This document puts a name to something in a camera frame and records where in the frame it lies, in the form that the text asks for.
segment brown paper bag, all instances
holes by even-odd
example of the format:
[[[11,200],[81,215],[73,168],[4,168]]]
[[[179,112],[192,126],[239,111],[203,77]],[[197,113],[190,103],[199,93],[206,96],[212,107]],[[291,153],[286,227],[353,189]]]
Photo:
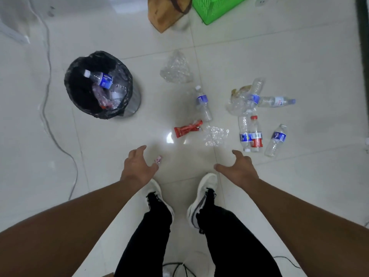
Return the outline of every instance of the brown paper bag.
[[[191,6],[192,0],[148,0],[148,17],[154,27],[163,33],[187,14]]]

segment black pants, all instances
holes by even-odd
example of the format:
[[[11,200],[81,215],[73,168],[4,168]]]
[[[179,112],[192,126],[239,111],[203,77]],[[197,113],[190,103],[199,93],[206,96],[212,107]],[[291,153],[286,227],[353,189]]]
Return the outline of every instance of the black pants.
[[[144,215],[119,261],[115,277],[163,276],[171,224],[163,212],[164,209],[151,209]],[[282,277],[268,250],[232,212],[215,205],[205,206],[197,219],[215,264],[215,277]]]

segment trash can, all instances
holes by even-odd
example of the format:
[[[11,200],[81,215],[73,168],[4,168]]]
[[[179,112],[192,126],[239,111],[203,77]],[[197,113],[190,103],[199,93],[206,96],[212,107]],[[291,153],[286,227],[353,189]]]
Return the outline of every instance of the trash can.
[[[92,91],[92,80],[83,75],[85,69],[105,74],[114,71],[121,78],[124,78],[127,93],[117,108],[103,109],[99,106]],[[105,120],[115,116],[130,117],[141,104],[141,93],[134,87],[132,74],[128,68],[120,60],[105,51],[96,51],[87,57],[79,57],[74,60],[65,74],[64,85],[69,98],[78,109]]]

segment forearm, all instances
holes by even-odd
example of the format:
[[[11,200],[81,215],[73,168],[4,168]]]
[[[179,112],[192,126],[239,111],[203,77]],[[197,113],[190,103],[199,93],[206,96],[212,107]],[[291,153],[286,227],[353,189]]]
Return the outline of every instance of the forearm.
[[[262,180],[241,187],[309,277],[367,275],[369,230]]]
[[[0,276],[72,276],[137,186],[114,183],[3,231]]]

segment left hand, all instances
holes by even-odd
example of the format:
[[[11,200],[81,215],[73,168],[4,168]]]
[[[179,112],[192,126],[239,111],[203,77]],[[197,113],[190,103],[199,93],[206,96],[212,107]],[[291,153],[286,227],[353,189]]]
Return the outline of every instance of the left hand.
[[[124,169],[120,180],[137,181],[139,188],[145,186],[155,175],[159,166],[156,163],[148,166],[144,159],[144,150],[146,145],[130,151],[128,158],[124,161]]]

